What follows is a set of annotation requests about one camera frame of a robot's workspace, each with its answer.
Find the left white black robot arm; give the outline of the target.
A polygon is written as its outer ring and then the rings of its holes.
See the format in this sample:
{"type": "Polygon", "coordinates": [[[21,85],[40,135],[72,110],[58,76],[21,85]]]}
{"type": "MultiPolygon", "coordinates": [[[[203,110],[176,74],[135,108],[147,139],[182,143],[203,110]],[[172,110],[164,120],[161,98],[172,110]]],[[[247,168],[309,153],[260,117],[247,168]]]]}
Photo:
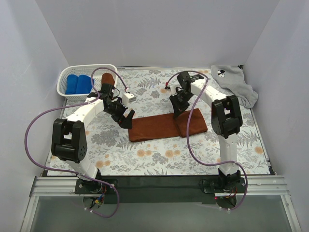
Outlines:
{"type": "Polygon", "coordinates": [[[52,155],[66,162],[77,176],[86,181],[87,189],[92,193],[102,190],[103,182],[99,170],[87,156],[87,140],[85,129],[100,113],[111,115],[112,119],[123,129],[132,129],[131,110],[127,116],[128,105],[136,100],[132,93],[124,93],[122,97],[114,97],[115,87],[102,84],[98,93],[91,92],[85,105],[79,107],[65,119],[56,119],[53,124],[51,152],[52,155]]]}

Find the brown towel pile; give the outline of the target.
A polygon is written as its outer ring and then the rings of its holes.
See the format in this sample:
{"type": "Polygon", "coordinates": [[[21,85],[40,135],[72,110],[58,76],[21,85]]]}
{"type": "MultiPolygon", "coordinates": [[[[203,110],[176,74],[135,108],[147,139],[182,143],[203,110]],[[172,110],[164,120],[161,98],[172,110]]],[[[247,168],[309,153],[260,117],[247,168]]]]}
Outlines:
{"type": "MultiPolygon", "coordinates": [[[[128,130],[129,140],[135,143],[172,137],[184,138],[186,137],[189,114],[190,111],[186,111],[177,118],[173,118],[173,113],[170,113],[133,119],[133,127],[128,130]]],[[[194,109],[190,121],[189,135],[207,131],[208,128],[201,111],[194,109]]]]}

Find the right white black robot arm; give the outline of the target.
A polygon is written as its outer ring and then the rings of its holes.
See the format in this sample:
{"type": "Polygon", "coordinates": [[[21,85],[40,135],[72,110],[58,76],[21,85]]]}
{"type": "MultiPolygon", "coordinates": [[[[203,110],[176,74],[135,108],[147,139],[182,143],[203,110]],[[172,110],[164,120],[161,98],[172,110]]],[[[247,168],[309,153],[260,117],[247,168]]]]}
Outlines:
{"type": "Polygon", "coordinates": [[[221,161],[216,164],[219,167],[218,175],[211,181],[202,181],[205,192],[229,192],[236,189],[241,182],[240,164],[237,162],[237,139],[243,124],[238,98],[235,95],[227,96],[209,86],[209,78],[198,71],[194,76],[190,75],[190,71],[183,71],[174,77],[179,82],[170,87],[169,99],[174,118],[190,107],[189,100],[194,95],[197,100],[203,100],[211,107],[211,126],[219,139],[221,161]]]}

